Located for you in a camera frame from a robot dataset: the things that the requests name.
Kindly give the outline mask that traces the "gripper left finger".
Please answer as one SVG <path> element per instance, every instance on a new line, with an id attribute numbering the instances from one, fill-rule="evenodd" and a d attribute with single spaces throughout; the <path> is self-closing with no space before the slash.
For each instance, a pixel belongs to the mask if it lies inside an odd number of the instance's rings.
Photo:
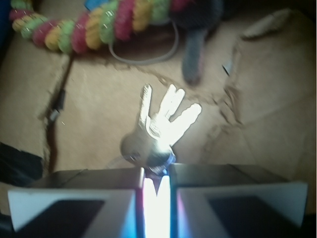
<path id="1" fill-rule="evenodd" d="M 59 171 L 8 191 L 16 238 L 142 238 L 142 168 Z"/>

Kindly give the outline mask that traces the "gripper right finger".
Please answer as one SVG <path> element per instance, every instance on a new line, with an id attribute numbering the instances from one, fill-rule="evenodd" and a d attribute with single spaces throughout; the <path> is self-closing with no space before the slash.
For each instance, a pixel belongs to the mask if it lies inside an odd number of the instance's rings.
<path id="1" fill-rule="evenodd" d="M 299 238 L 308 185 L 255 165 L 173 164 L 173 238 Z"/>

